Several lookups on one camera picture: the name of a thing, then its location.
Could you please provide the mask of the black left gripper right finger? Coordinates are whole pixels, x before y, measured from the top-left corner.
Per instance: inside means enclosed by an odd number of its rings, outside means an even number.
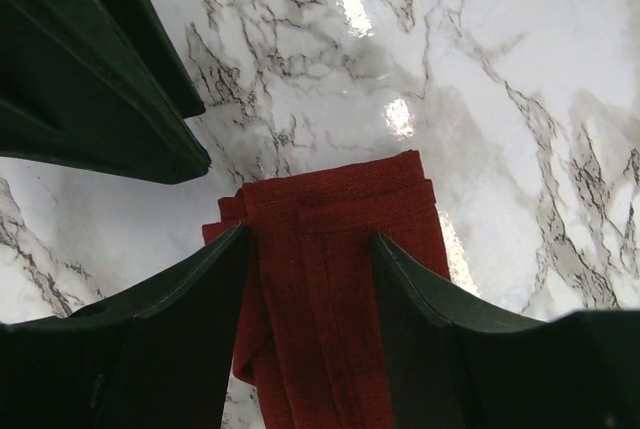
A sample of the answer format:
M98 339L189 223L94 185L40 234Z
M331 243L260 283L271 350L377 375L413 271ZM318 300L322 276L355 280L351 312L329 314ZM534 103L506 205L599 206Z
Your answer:
M531 319L463 290L390 238L371 244L398 428L635 428L639 314Z

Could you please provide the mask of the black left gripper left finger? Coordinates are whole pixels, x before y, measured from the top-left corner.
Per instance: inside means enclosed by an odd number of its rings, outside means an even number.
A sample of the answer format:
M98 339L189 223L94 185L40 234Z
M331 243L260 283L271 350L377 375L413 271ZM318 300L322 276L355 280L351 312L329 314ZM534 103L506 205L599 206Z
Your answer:
M5 428L217 428L251 249L234 226L114 296L1 328Z

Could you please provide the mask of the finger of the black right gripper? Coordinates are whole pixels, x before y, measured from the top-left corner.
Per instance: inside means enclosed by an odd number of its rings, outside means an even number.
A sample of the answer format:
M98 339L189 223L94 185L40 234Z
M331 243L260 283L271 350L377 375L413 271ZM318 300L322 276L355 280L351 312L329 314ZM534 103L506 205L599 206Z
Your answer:
M161 184L210 157L99 0L1 0L1 153Z
M204 104L151 0L99 0L133 45L182 117L204 113Z

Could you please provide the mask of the dark red cloth napkin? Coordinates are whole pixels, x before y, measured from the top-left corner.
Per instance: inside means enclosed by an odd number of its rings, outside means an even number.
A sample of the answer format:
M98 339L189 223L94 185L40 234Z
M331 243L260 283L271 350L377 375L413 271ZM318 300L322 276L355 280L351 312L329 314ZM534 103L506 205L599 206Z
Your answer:
M370 239L449 273L419 153L247 183L218 207L206 242L240 223L255 240L233 373L255 386L266 426L391 427Z

